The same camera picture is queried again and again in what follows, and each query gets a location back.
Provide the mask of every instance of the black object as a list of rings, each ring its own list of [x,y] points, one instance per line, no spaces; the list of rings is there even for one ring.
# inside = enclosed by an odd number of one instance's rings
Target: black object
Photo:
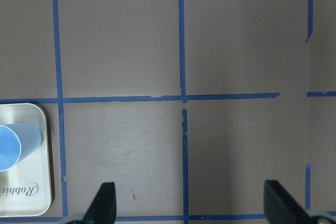
[[[82,220],[67,224],[114,224],[117,215],[114,182],[103,183]]]
[[[264,213],[270,224],[336,224],[322,213],[310,216],[276,180],[265,181]]]

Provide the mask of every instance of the blue grid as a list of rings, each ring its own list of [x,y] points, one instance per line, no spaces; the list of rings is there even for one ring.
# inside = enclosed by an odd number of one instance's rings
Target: blue grid
[[[55,63],[57,79],[57,98],[37,98],[37,99],[0,99],[1,104],[7,103],[53,103],[58,105],[59,112],[59,141],[60,141],[60,159],[61,159],[61,191],[62,191],[62,216],[67,216],[67,189],[64,177],[66,174],[65,162],[65,133],[64,133],[64,103],[86,103],[86,102],[138,102],[138,101],[182,101],[188,100],[227,100],[227,99],[272,99],[280,96],[280,93],[242,93],[242,94],[206,94],[206,95],[188,95],[186,94],[185,77],[185,45],[184,45],[184,0],[178,0],[179,7],[179,36],[180,36],[180,86],[181,95],[164,95],[162,97],[151,96],[130,96],[130,97],[78,97],[64,98],[62,92],[61,78],[61,55],[59,41],[58,24],[58,0],[52,0],[53,19],[54,19],[54,42],[55,42]],[[308,34],[307,40],[312,35],[313,24],[313,0],[308,0]],[[336,91],[327,92],[307,92],[307,97],[336,97]],[[190,220],[251,220],[265,219],[264,214],[251,215],[189,215],[188,198],[188,140],[187,140],[187,110],[182,111],[183,122],[183,215],[182,216],[134,216],[117,217],[116,221],[184,221],[188,224]],[[311,167],[306,165],[305,178],[305,208],[310,209],[310,173]],[[1,222],[57,222],[62,217],[15,217],[0,218]]]

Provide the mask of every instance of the logo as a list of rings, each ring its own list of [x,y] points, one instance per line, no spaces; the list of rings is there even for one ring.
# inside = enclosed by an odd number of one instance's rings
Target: logo
[[[25,195],[27,197],[34,196],[38,192],[38,184],[35,182],[28,183],[25,187],[7,187],[0,191],[0,195],[16,196]]]

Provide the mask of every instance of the plastic cup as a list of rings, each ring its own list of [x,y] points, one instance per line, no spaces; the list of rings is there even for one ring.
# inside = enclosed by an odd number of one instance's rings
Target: plastic cup
[[[41,133],[28,123],[0,125],[0,172],[12,168],[41,144]]]

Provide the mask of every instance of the tray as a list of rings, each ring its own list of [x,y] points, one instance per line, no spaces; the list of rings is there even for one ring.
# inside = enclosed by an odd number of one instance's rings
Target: tray
[[[42,135],[40,147],[11,169],[0,172],[0,217],[39,216],[51,204],[47,120],[31,103],[0,104],[0,124],[30,123]]]

